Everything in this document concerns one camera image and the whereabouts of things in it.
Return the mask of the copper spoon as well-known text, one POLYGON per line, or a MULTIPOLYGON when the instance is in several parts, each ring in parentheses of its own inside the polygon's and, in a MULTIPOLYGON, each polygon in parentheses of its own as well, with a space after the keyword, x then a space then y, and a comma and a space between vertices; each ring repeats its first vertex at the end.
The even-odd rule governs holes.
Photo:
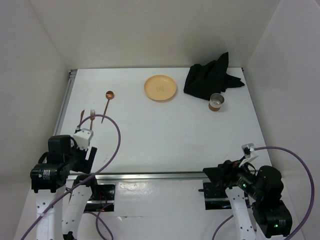
POLYGON ((115 94, 114 94, 113 91, 108 90, 108 91, 105 93, 105 97, 106 97, 106 99, 107 99, 107 102, 106 102, 106 105, 105 105, 105 108, 104 108, 104 111, 103 111, 103 115, 106 115, 107 110, 108 110, 109 103, 110 103, 110 101, 115 97, 115 94))

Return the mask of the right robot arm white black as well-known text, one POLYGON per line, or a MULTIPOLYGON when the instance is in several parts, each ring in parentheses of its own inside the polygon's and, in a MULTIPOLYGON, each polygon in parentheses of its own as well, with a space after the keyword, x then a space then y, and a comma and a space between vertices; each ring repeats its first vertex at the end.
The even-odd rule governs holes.
POLYGON ((250 163, 240 164, 239 160, 226 160, 217 167, 204 168, 203 172, 223 196, 230 196, 239 187, 254 200, 253 216, 266 238, 289 236, 293 220, 281 200, 284 184, 280 171, 264 165, 252 173, 250 163))

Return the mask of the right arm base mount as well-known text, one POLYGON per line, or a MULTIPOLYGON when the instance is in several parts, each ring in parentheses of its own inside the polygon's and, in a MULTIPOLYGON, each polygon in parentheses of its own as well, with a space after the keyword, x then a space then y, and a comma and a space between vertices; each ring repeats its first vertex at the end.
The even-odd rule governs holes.
MULTIPOLYGON (((249 196, 239 187, 227 188, 228 191, 235 191, 236 198, 245 200, 248 208, 252 205, 249 196)), ((210 182, 203 182, 202 188, 198 189, 199 193, 204 196, 205 210, 231 210, 232 206, 223 187, 214 187, 210 182)))

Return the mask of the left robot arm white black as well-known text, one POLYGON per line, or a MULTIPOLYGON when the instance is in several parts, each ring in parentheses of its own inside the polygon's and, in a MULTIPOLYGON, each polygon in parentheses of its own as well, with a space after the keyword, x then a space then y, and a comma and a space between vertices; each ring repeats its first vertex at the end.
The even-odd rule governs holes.
POLYGON ((76 240, 88 200, 99 195, 95 177, 90 178, 97 148, 89 147, 92 130, 55 135, 48 151, 30 172, 36 197, 37 219, 31 225, 37 240, 76 240))

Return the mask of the black cloth placemat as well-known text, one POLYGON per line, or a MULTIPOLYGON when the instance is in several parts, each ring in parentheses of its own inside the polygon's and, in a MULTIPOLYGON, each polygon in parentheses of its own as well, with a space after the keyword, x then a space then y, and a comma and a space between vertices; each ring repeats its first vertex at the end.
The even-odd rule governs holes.
POLYGON ((239 77, 227 74, 228 67, 228 52, 205 65, 199 63, 192 65, 186 77, 183 92, 196 98, 209 100, 212 94, 243 87, 245 84, 239 77))

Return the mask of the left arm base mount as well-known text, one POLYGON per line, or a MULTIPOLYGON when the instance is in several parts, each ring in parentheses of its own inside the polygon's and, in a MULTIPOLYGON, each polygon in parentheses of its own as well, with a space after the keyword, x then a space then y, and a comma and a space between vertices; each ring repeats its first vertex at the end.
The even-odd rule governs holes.
POLYGON ((85 212, 113 212, 115 208, 115 184, 98 184, 87 201, 85 212))

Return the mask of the metal cup copper base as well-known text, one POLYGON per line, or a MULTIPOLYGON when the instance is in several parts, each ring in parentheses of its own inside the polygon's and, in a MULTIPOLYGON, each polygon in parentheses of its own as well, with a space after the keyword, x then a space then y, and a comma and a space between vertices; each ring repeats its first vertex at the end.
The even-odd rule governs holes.
POLYGON ((217 112, 224 104, 225 98, 220 93, 213 93, 210 96, 208 107, 211 111, 217 112))

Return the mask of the yellow plate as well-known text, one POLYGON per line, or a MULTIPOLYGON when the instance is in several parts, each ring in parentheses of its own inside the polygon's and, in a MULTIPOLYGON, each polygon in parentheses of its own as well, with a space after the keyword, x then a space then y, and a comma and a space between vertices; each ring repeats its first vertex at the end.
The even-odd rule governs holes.
POLYGON ((176 82, 166 75, 154 75, 144 83, 144 92, 148 98, 163 102, 170 100, 177 91, 176 82))

